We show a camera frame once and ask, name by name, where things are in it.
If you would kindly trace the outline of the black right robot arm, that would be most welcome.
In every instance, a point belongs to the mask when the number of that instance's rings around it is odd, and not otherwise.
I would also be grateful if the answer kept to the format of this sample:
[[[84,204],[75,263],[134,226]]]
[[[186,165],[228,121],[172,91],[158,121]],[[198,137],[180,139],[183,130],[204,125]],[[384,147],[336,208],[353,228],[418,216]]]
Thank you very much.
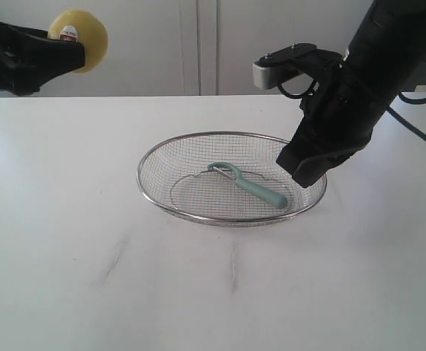
[[[296,45],[273,63],[318,83],[277,163],[303,188],[362,150],[373,128],[426,56],[426,1],[374,1],[344,56]]]

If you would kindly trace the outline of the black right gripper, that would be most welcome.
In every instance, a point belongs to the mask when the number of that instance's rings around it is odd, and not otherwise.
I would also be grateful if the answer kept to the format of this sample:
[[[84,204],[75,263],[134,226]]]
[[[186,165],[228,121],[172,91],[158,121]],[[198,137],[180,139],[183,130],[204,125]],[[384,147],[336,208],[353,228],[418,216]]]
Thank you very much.
[[[363,149],[374,126],[370,98],[344,63],[330,61],[315,82],[318,88],[300,103],[304,117],[276,160],[303,188]]]

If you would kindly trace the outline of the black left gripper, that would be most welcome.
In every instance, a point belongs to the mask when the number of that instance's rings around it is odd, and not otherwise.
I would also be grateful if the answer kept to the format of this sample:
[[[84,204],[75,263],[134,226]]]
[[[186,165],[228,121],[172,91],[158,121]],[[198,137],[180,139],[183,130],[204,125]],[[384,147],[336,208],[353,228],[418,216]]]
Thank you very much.
[[[83,67],[81,43],[20,35],[38,30],[0,21],[0,94],[29,96],[50,80]]]

